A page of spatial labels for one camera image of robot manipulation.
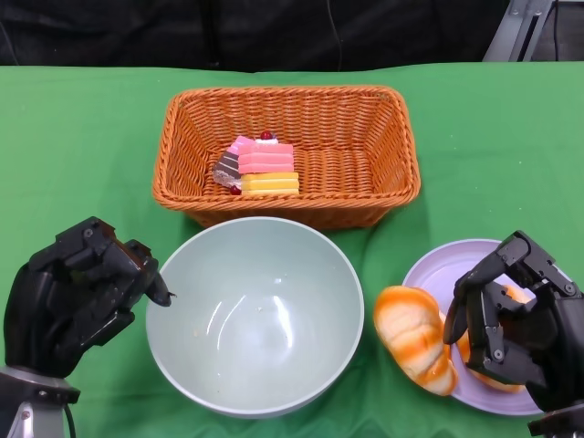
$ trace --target green tablecloth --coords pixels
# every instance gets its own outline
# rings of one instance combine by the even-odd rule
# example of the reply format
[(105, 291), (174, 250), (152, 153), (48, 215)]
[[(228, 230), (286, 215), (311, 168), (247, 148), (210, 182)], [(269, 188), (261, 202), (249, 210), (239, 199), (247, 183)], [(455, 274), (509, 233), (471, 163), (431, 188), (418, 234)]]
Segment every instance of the green tablecloth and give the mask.
[(159, 373), (137, 320), (89, 351), (69, 381), (78, 436), (528, 436), (527, 419), (476, 411), (407, 380), (371, 322), (377, 294), (446, 242), (524, 229), (582, 280), (584, 64), (473, 64), (361, 73), (236, 74), (171, 69), (0, 68), (0, 308), (16, 270), (54, 235), (95, 214), (166, 258), (199, 227), (151, 196), (170, 97), (197, 87), (386, 84), (409, 106), (422, 192), (374, 229), (328, 233), (355, 266), (366, 321), (349, 368), (284, 418), (226, 418)]

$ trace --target wicker basket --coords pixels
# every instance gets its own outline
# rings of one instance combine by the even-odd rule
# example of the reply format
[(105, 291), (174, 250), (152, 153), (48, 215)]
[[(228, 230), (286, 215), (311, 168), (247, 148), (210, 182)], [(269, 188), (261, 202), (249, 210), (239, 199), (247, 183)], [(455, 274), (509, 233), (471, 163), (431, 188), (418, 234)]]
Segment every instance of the wicker basket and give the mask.
[[(212, 166), (238, 135), (295, 146), (300, 194), (233, 196)], [(386, 87), (196, 89), (172, 99), (154, 197), (203, 226), (278, 216), (319, 229), (371, 226), (420, 191), (402, 96)]]

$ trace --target croissant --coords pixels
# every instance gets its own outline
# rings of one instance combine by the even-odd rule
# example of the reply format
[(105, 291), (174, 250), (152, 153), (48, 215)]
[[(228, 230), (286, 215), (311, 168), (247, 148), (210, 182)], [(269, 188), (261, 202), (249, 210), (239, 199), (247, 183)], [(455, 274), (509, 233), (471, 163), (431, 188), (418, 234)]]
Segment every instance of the croissant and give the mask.
[(458, 382), (443, 344), (436, 300), (417, 287), (387, 287), (377, 298), (373, 322), (385, 348), (406, 375), (427, 391), (449, 395)]
[[(517, 289), (516, 287), (511, 286), (504, 286), (506, 290), (506, 294), (513, 298), (515, 301), (520, 303), (527, 303), (531, 300), (522, 289)], [(460, 356), (464, 363), (468, 362), (471, 357), (471, 346), (470, 341), (468, 339), (468, 330), (463, 334), (463, 336), (458, 339), (456, 342), (456, 346), (458, 347), (458, 351), (460, 352)], [(496, 390), (505, 391), (505, 392), (520, 392), (524, 390), (526, 387), (523, 385), (505, 385), (504, 383), (500, 383), (498, 381), (494, 381), (483, 374), (479, 374), (476, 371), (470, 370), (471, 373), (482, 383), (490, 386), (491, 388), (495, 388)]]

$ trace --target pink cake slice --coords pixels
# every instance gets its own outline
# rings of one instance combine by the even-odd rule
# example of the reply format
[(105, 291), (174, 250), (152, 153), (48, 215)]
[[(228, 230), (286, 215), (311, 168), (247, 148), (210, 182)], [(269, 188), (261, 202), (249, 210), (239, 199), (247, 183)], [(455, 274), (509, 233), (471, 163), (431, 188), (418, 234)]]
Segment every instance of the pink cake slice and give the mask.
[(237, 161), (241, 174), (293, 172), (294, 147), (281, 143), (246, 143), (239, 147)]
[(239, 173), (242, 175), (245, 173), (271, 173), (271, 172), (293, 172), (294, 163), (280, 163), (280, 164), (265, 164), (265, 163), (252, 163), (252, 164), (239, 164)]

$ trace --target lavender plate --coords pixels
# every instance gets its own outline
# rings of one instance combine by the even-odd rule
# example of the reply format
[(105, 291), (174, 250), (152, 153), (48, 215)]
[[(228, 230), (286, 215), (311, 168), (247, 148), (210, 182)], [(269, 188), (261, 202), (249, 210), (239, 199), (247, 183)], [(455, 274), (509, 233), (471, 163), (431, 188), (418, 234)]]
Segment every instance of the lavender plate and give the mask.
[[(403, 284), (420, 287), (436, 298), (440, 310), (446, 314), (453, 299), (454, 282), (491, 253), (500, 242), (496, 240), (460, 240), (439, 246), (426, 254), (410, 269)], [(508, 276), (496, 281), (503, 285), (517, 285)], [(531, 291), (526, 293), (533, 297)], [(527, 391), (512, 394), (492, 389), (474, 377), (453, 349), (453, 363), (458, 371), (458, 386), (453, 397), (482, 411), (501, 415), (533, 415), (541, 413)]]

